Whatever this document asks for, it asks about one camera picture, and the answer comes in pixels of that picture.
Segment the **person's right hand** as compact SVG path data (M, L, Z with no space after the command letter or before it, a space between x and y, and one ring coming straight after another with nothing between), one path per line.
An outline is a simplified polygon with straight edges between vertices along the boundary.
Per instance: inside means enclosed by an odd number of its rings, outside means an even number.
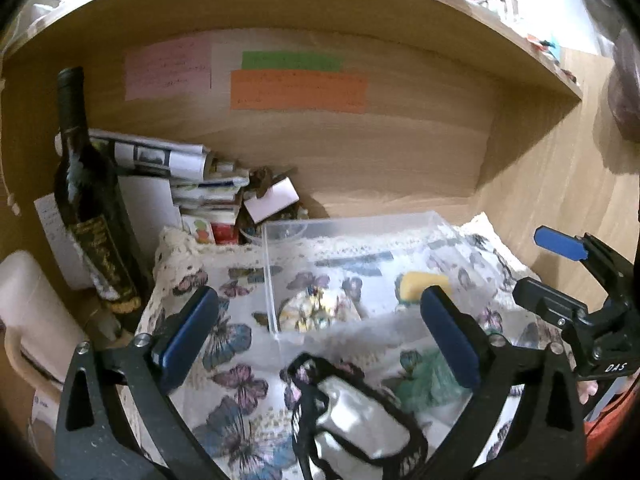
M588 401L597 394L599 389L598 382L596 380L583 380L577 383L578 399L582 405L588 403Z

